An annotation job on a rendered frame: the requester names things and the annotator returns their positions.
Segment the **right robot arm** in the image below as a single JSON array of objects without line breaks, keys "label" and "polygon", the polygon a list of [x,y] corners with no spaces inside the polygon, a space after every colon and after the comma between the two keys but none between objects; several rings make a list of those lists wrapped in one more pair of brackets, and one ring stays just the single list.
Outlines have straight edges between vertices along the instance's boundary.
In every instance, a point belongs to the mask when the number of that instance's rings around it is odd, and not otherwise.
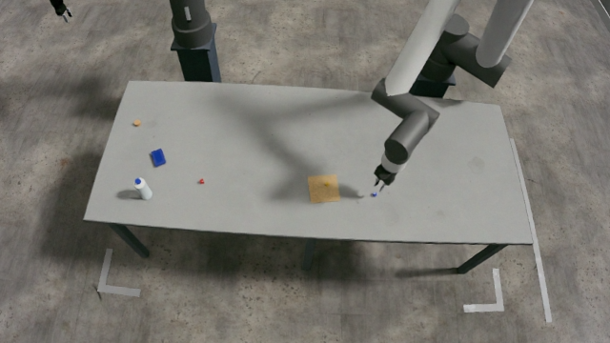
[{"label": "right robot arm", "polygon": [[170,0],[175,42],[182,48],[195,49],[206,45],[213,37],[211,16],[205,0]]}]

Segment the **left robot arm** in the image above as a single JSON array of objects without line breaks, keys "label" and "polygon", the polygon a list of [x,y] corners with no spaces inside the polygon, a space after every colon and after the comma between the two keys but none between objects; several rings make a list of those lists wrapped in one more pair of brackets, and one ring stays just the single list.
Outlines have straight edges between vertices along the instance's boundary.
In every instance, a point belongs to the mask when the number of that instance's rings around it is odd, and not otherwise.
[{"label": "left robot arm", "polygon": [[481,39],[454,13],[460,1],[429,1],[387,78],[372,92],[372,100],[402,119],[384,142],[385,156],[394,164],[409,160],[440,116],[408,92],[418,74],[442,82],[459,66],[494,88],[513,59],[505,50],[534,0],[497,0]]}]

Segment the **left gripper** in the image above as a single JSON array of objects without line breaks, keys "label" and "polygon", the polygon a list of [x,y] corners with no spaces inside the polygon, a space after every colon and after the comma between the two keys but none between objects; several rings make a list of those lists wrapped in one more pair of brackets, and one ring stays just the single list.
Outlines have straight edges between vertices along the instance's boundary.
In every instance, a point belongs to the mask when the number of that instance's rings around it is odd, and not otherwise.
[{"label": "left gripper", "polygon": [[386,185],[389,186],[394,182],[394,180],[396,179],[395,176],[398,172],[401,172],[405,168],[407,162],[402,165],[394,164],[386,158],[385,152],[383,152],[381,156],[381,164],[376,167],[376,170],[374,172],[374,175],[376,176],[376,182],[374,186],[378,185],[379,180],[382,180],[384,184],[382,185],[379,191],[383,191]]}]

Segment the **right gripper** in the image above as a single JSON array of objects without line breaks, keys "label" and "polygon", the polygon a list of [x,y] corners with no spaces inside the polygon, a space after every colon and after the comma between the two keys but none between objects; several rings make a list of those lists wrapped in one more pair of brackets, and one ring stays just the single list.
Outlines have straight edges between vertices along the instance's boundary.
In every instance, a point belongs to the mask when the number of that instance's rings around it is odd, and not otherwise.
[{"label": "right gripper", "polygon": [[69,20],[66,16],[66,14],[64,14],[65,10],[67,11],[69,17],[72,17],[70,8],[67,8],[66,5],[63,3],[63,0],[50,0],[51,5],[54,7],[55,12],[58,16],[63,16],[64,20],[66,23],[69,23]]}]

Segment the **tan mat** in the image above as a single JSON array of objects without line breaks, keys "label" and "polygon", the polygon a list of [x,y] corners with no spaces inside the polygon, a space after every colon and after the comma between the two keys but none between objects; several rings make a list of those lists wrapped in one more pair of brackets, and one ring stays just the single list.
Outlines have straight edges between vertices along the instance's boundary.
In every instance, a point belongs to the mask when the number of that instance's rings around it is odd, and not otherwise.
[{"label": "tan mat", "polygon": [[308,176],[308,183],[311,203],[340,201],[336,174]]}]

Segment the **blue flat rectangular block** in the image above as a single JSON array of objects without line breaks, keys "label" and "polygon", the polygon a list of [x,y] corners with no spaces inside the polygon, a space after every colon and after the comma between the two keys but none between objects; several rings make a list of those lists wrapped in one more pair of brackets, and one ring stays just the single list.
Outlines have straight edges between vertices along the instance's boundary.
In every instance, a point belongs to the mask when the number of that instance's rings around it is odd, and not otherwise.
[{"label": "blue flat rectangular block", "polygon": [[166,164],[165,156],[161,149],[152,151],[152,159],[157,168]]}]

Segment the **white plastic bottle with blue cap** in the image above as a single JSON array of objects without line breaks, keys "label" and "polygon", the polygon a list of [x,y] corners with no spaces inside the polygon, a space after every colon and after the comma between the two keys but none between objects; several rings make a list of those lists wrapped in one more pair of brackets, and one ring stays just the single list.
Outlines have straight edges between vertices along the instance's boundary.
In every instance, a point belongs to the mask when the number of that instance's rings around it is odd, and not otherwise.
[{"label": "white plastic bottle with blue cap", "polygon": [[153,193],[143,178],[136,178],[133,185],[144,200],[152,197]]}]

